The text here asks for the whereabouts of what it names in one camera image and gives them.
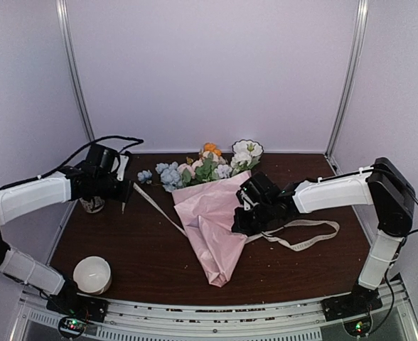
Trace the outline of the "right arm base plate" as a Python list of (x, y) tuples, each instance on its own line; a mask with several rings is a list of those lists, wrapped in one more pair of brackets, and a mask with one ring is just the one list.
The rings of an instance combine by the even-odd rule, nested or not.
[(326, 321), (333, 321), (368, 314), (383, 307), (383, 304), (377, 289), (373, 291), (360, 287), (341, 296), (325, 298), (321, 306)]

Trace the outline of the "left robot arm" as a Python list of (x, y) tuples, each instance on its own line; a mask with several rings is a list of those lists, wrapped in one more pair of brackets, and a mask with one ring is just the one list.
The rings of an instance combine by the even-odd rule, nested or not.
[(63, 165), (43, 175), (0, 186), (0, 274), (38, 289), (68, 315), (77, 315), (84, 301), (76, 283), (53, 267), (20, 251), (3, 227), (30, 222), (29, 231), (40, 225), (49, 230), (55, 215), (70, 202), (111, 200), (127, 204), (133, 182), (126, 172), (132, 162), (129, 151), (117, 151), (102, 144), (88, 146), (86, 157), (72, 166)]

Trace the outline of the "purple tissue paper sheet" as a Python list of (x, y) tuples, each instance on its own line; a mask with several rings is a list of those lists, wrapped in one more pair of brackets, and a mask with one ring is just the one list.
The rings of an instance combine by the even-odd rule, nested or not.
[(245, 171), (172, 192), (174, 209), (208, 283), (219, 288), (230, 281), (247, 240), (231, 228), (240, 206), (236, 192), (250, 176)]

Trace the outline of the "cream ribbon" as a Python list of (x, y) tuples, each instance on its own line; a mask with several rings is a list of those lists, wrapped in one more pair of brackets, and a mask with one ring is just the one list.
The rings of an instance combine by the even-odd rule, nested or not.
[[(331, 230), (327, 230), (325, 234), (315, 234), (314, 236), (304, 231), (305, 228), (316, 230), (323, 225), (331, 228)], [(278, 243), (292, 251), (303, 251), (312, 247), (317, 242), (336, 237), (340, 228), (337, 222), (330, 220), (294, 220), (282, 225), (278, 229), (260, 232), (252, 237), (247, 237), (245, 244), (252, 244), (259, 239), (264, 239), (270, 243)]]

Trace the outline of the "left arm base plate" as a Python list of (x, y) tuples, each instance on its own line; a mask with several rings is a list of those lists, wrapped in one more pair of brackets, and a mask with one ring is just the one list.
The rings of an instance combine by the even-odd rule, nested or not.
[(103, 323), (108, 309), (108, 301), (77, 293), (69, 297), (50, 295), (46, 300), (48, 310), (90, 322)]

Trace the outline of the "pink flower bunch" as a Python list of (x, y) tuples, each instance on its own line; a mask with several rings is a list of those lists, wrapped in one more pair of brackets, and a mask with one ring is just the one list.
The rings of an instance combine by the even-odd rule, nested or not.
[(184, 187), (209, 183), (222, 178), (227, 161), (214, 151), (201, 151), (199, 159), (187, 158), (187, 163), (178, 167), (178, 173)]

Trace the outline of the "blue flower bunch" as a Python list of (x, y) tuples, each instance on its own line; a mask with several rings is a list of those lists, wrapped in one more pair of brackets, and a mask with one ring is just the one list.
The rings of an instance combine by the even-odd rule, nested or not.
[[(174, 190), (183, 188), (182, 175), (178, 171), (177, 162), (157, 163), (155, 171), (159, 175), (161, 186), (166, 192), (172, 193)], [(141, 184), (152, 184), (152, 172), (142, 170), (137, 173), (137, 179)]]

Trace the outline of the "white purple flower bunch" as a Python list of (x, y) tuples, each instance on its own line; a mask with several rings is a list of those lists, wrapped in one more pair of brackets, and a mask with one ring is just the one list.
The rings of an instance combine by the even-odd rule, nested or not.
[(259, 164), (261, 157), (262, 156), (250, 158), (249, 156), (235, 156), (232, 152), (232, 157), (228, 161), (226, 158), (219, 156), (215, 174), (218, 179), (231, 178), (244, 171), (252, 170)]

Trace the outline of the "orange flower stem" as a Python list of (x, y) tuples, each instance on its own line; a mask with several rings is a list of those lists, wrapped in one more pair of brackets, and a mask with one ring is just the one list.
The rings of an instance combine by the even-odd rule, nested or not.
[(215, 144), (212, 144), (212, 143), (206, 143), (206, 144), (204, 145), (204, 151), (210, 151), (210, 152), (213, 152), (213, 153), (214, 153), (214, 154), (216, 154), (217, 156), (221, 156), (221, 155), (222, 155), (221, 150), (219, 150), (219, 149), (217, 148), (217, 146), (216, 146)]

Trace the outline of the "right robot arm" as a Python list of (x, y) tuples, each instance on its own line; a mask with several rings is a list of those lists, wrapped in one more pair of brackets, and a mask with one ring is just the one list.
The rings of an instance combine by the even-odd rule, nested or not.
[(264, 234), (270, 222), (296, 222), (320, 210), (369, 206), (377, 228), (363, 268), (346, 296), (351, 313), (363, 312), (377, 297), (384, 276), (410, 233), (414, 219), (415, 189), (394, 163), (379, 157), (371, 166), (329, 178), (292, 182), (284, 188), (258, 172), (236, 192), (232, 232), (252, 237)]

